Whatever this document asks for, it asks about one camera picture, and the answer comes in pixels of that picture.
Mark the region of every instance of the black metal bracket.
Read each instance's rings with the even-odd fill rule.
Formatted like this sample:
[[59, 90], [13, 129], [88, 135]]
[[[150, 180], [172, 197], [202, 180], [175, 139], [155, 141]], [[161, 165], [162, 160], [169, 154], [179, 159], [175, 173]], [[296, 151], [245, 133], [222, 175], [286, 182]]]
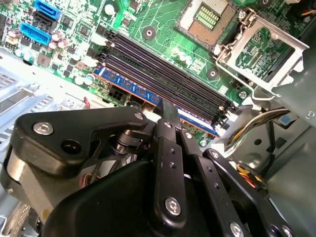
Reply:
[[[14, 189], [16, 197], [36, 205], [38, 196], [30, 195], [25, 174], [16, 172], [19, 179], [13, 179], [7, 172], [10, 154], [26, 164], [33, 179], [40, 174], [39, 184], [45, 188], [36, 190], [51, 196], [52, 185], [45, 180], [55, 187], [70, 180], [75, 184], [83, 167], [137, 154], [137, 161], [61, 195], [63, 201], [49, 210], [42, 236], [140, 232], [191, 237], [198, 232], [199, 236], [287, 237], [286, 230], [296, 236], [267, 193], [262, 196], [252, 189], [216, 151], [202, 154], [194, 137], [181, 129], [176, 107], [161, 101], [156, 112], [161, 116], [157, 123], [132, 107], [24, 115], [16, 122], [0, 181], [7, 190]], [[39, 122], [51, 127], [38, 130]], [[37, 212], [46, 208], [41, 204], [34, 207]], [[120, 221], [128, 222], [126, 228], [119, 226]]]
[[289, 224], [277, 213], [267, 192], [257, 192], [251, 188], [238, 172], [213, 149], [203, 153], [215, 165], [221, 179], [225, 182], [235, 209], [243, 217], [253, 236], [288, 237], [288, 232], [296, 236]]

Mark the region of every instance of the mounting hole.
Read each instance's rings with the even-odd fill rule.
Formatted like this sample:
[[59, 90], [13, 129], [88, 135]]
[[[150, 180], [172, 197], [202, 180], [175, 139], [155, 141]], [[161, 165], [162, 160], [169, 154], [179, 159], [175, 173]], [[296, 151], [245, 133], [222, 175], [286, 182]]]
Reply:
[[77, 155], [81, 152], [81, 145], [74, 140], [66, 140], [61, 143], [61, 149], [70, 155]]
[[148, 142], [144, 143], [144, 145], [143, 145], [144, 150], [149, 149], [149, 147], [150, 147], [150, 144]]
[[219, 184], [218, 183], [214, 183], [214, 187], [217, 189], [220, 189]]
[[175, 169], [176, 168], [175, 164], [172, 163], [172, 162], [169, 163], [169, 166], [170, 166], [171, 169]]
[[260, 145], [261, 143], [262, 143], [262, 140], [261, 140], [261, 139], [256, 139], [256, 140], [254, 141], [254, 144], [255, 144], [256, 146]]

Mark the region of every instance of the black ram slot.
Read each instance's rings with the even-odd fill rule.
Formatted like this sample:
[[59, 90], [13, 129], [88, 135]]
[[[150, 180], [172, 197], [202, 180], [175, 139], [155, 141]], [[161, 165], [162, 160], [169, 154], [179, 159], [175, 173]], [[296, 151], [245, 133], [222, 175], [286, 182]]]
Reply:
[[166, 72], [168, 71], [169, 73], [173, 73], [173, 76], [171, 77], [172, 79], [176, 80], [177, 78], [182, 79], [186, 81], [187, 85], [190, 86], [190, 90], [198, 90], [199, 93], [204, 93], [206, 96], [208, 95], [208, 98], [212, 98], [212, 100], [216, 100], [221, 103], [225, 103], [227, 99], [219, 94], [218, 92], [212, 90], [209, 88], [207, 85], [202, 84], [201, 82], [197, 81], [193, 77], [189, 76], [185, 72], [181, 71], [180, 69], [177, 69], [170, 65], [168, 62], [164, 61], [163, 59], [155, 56], [152, 53], [149, 53], [146, 49], [143, 47], [139, 46], [138, 44], [130, 41], [129, 39], [125, 38], [122, 35], [118, 35], [117, 38], [115, 39], [115, 47], [122, 46], [122, 50], [128, 50], [128, 51], [134, 51], [137, 53], [141, 53], [143, 57], [145, 57], [145, 60], [147, 62], [150, 62], [151, 67], [157, 67], [157, 65], [160, 65], [163, 69], [160, 72]]
[[192, 95], [203, 100], [205, 103], [207, 103], [209, 105], [213, 105], [214, 107], [217, 107], [217, 108], [223, 104], [223, 102], [217, 101], [216, 99], [215, 100], [209, 99], [209, 97], [207, 97], [206, 94], [203, 94], [203, 91], [198, 91], [197, 88], [195, 88], [194, 86], [191, 86], [190, 82], [188, 82], [187, 78], [178, 77], [178, 79], [176, 79], [175, 75], [170, 73], [168, 70], [165, 70], [163, 68], [159, 68], [158, 64], [153, 66], [153, 64], [151, 63], [151, 65], [149, 65], [149, 61], [146, 60], [146, 58], [143, 58], [142, 55], [134, 53], [133, 51], [131, 51], [130, 49], [127, 49], [127, 48], [124, 50], [117, 48], [117, 50], [119, 53], [121, 53], [125, 57], [128, 57], [129, 59], [138, 63], [141, 67], [151, 68], [151, 71], [153, 73], [155, 73], [155, 74], [159, 75], [160, 77], [164, 78], [165, 80], [168, 80], [169, 82], [175, 84], [180, 89], [189, 91]]
[[107, 61], [107, 67], [122, 74], [123, 76], [126, 76], [127, 78], [130, 78], [131, 80], [135, 81], [141, 86], [159, 95], [163, 95], [163, 97], [177, 104], [183, 109], [192, 111], [193, 113], [199, 115], [202, 118], [205, 118], [206, 120], [214, 119], [214, 112], [210, 113], [210, 111], [206, 110], [204, 107], [201, 107], [195, 101], [189, 100], [188, 98], [185, 98], [180, 94], [175, 95], [173, 90], [170, 90], [165, 85], [161, 84], [160, 82], [157, 82], [154, 78], [144, 74], [142, 71], [134, 68], [128, 63], [125, 63], [124, 61], [112, 55], [109, 56], [109, 59]]

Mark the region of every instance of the chip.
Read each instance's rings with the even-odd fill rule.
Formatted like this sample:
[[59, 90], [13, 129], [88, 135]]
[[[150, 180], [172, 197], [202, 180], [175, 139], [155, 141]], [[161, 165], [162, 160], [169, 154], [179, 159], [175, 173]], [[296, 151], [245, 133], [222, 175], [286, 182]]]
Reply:
[[71, 59], [69, 60], [69, 64], [74, 65], [74, 64], [76, 64], [76, 63], [77, 63], [77, 61], [76, 61], [75, 59], [73, 59], [73, 58], [71, 58]]
[[57, 64], [53, 64], [51, 66], [52, 70], [57, 71], [58, 70], [58, 65]]
[[75, 53], [75, 48], [74, 47], [68, 47], [67, 52], [69, 52], [70, 54], [74, 54]]
[[69, 77], [69, 76], [70, 76], [70, 72], [64, 71], [64, 76], [65, 76], [65, 77]]
[[130, 4], [129, 4], [129, 7], [130, 7], [132, 10], [136, 11], [136, 9], [138, 8], [138, 2], [137, 2], [136, 0], [131, 0], [131, 1], [130, 1]]
[[21, 38], [21, 44], [25, 45], [25, 46], [30, 46], [31, 44], [31, 39], [26, 37], [26, 36], [23, 36]]
[[86, 26], [82, 26], [80, 33], [83, 34], [84, 36], [88, 35], [88, 28]]
[[40, 53], [36, 62], [39, 66], [47, 68], [50, 63], [50, 58]]
[[64, 16], [62, 23], [64, 26], [71, 27], [73, 25], [73, 20], [69, 16]]
[[39, 43], [32, 43], [31, 49], [34, 49], [35, 51], [39, 52], [40, 51], [41, 45]]
[[67, 71], [69, 71], [69, 72], [72, 72], [72, 70], [73, 70], [73, 69], [74, 69], [74, 67], [73, 67], [73, 66], [68, 65], [66, 70], [67, 70]]

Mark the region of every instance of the screw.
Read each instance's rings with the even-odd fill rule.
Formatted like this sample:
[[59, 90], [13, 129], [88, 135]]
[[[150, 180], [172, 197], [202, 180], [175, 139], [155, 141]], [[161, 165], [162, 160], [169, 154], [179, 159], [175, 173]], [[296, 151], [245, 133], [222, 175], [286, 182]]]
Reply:
[[245, 91], [242, 91], [241, 93], [239, 93], [239, 98], [244, 100], [245, 98], [247, 98], [247, 93]]
[[211, 151], [211, 154], [212, 154], [212, 156], [214, 156], [214, 158], [218, 158], [219, 157], [219, 155], [216, 152], [214, 152], [214, 151]]
[[243, 237], [243, 232], [237, 223], [231, 222], [229, 226], [235, 237]]
[[207, 142], [205, 140], [202, 140], [199, 142], [199, 144], [201, 145], [201, 147], [206, 147]]
[[238, 13], [238, 19], [239, 19], [239, 20], [242, 20], [242, 19], [245, 18], [245, 17], [246, 17], [246, 12], [241, 10], [241, 11]]
[[38, 122], [34, 124], [33, 131], [40, 135], [50, 135], [53, 133], [54, 128], [47, 122]]
[[191, 135], [191, 134], [189, 134], [188, 132], [186, 132], [185, 134], [186, 134], [186, 137], [187, 137], [187, 138], [189, 138], [189, 139], [191, 139], [191, 138], [192, 138], [192, 135]]
[[315, 116], [315, 112], [314, 111], [308, 111], [305, 117], [307, 119], [311, 119], [314, 116]]
[[164, 122], [164, 125], [166, 125], [168, 128], [171, 128], [171, 124], [169, 122]]
[[287, 227], [283, 226], [282, 229], [287, 237], [293, 237], [291, 231]]
[[140, 120], [143, 120], [143, 116], [140, 113], [134, 113], [135, 117], [137, 117]]
[[176, 199], [174, 199], [173, 197], [168, 197], [164, 204], [170, 214], [174, 216], [180, 215], [181, 207]]
[[274, 40], [277, 40], [277, 34], [276, 34], [276, 33], [273, 33], [273, 34], [271, 35], [271, 38], [273, 38]]

